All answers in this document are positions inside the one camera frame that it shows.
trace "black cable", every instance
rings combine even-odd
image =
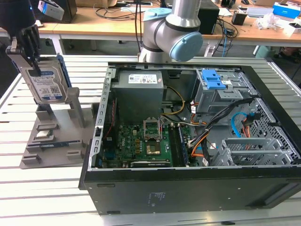
[[[98,15],[99,17],[105,18],[105,19],[118,19],[118,18],[123,18],[123,17],[128,17],[131,15],[134,15],[135,13],[131,13],[131,14],[126,14],[126,15],[122,15],[122,16],[113,16],[113,17],[109,17],[109,16],[104,16],[98,13],[99,10],[104,9],[104,8],[99,8],[97,10],[95,10],[96,15]]]
[[[135,34],[136,34],[136,41],[138,44],[139,53],[141,53],[140,44],[138,40],[138,32],[137,32],[137,13],[138,13],[138,3],[136,3],[136,13],[135,13]]]
[[[212,126],[214,126],[216,123],[218,123],[218,121],[220,119],[222,119],[222,118],[226,117],[228,114],[230,114],[235,107],[237,107],[239,105],[251,103],[252,101],[254,101],[254,98],[246,98],[246,99],[238,100],[238,101],[231,103],[224,109],[220,110],[205,125],[204,130],[203,130],[204,132],[201,135],[195,137],[193,140],[191,140],[191,144],[194,145],[195,143],[197,143],[197,141],[200,140],[204,136],[203,135],[204,133],[208,132],[212,128]]]
[[[227,29],[227,28],[225,27],[225,23],[226,23],[226,24],[229,24],[231,27],[233,27],[233,28],[235,29],[235,32],[234,32],[232,35],[229,35],[228,32],[225,33],[225,30]],[[223,51],[219,51],[218,48],[220,47],[221,42],[222,42],[223,39],[225,39],[225,37],[229,38],[229,39],[230,39],[230,43],[232,43],[233,39],[234,39],[235,37],[237,37],[238,34],[239,34],[238,29],[237,29],[234,25],[228,23],[227,21],[224,21],[223,19],[220,19],[219,17],[218,17],[218,19],[217,19],[216,24],[219,25],[219,26],[222,28],[222,38],[221,38],[220,42],[218,43],[217,47],[215,48],[215,50],[214,50],[212,56],[213,56],[216,52],[223,52]],[[232,45],[230,44],[229,47],[228,47],[228,49],[225,51],[226,55],[228,54],[228,52],[229,52],[229,50],[231,49],[231,47],[232,47]]]
[[[141,0],[139,0],[139,16],[140,16],[140,45],[142,46],[142,22],[141,22]]]

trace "blue plastic tab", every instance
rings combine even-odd
[[[207,83],[208,89],[226,89],[226,86],[222,83],[221,77],[215,70],[204,69],[202,70],[202,77]]]

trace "power supply label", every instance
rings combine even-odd
[[[130,74],[128,76],[129,84],[157,84],[155,74]]]

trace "wooden desk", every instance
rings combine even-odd
[[[53,34],[54,28],[57,26],[57,23],[44,23],[43,27],[39,28],[39,34],[42,39],[51,39],[57,53],[64,53],[63,44],[58,35]],[[8,33],[0,28],[0,37],[7,37]]]
[[[237,9],[238,5],[242,5],[243,7],[256,7],[256,8],[266,8],[263,6],[255,6],[250,1],[250,5],[246,6],[240,3],[240,1],[236,2],[236,5],[232,7],[230,10],[232,14],[234,10]],[[231,17],[223,17],[223,20],[231,23]],[[301,48],[301,34],[293,34],[292,36],[288,36],[283,32],[283,29],[279,27],[276,30],[273,29],[262,29],[259,30],[256,25],[254,25],[256,18],[246,17],[244,25],[239,26],[235,25],[238,29],[239,35],[233,40],[232,44],[236,45],[251,45],[251,46],[284,46],[284,47],[300,47]],[[215,31],[216,34],[221,34],[222,29],[220,26],[217,26]],[[210,53],[214,50],[217,43],[215,41],[211,41],[208,43],[208,47],[206,50],[206,57],[210,57]]]
[[[112,8],[110,11],[118,10],[119,8]],[[100,10],[101,15],[104,14],[104,9]],[[130,14],[130,12],[115,12],[107,14],[106,16],[121,16]],[[132,20],[129,21],[112,21],[97,16],[93,8],[78,8],[77,14],[72,21],[72,24],[58,24],[53,32],[60,34],[62,37],[66,35],[100,35],[101,37],[93,37],[100,40],[135,40],[135,20],[134,15],[130,16]],[[138,33],[140,32],[139,21],[137,21]],[[205,39],[220,39],[220,34],[204,35]]]
[[[45,23],[43,27],[39,28],[39,33],[41,34],[53,34],[53,29],[57,26],[57,23]],[[7,32],[0,28],[0,36],[7,36]]]

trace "expansion slot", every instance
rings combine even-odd
[[[168,126],[169,142],[171,148],[171,155],[173,159],[174,167],[183,167],[186,166],[184,155],[182,151],[182,143],[184,142],[181,128],[178,126]]]

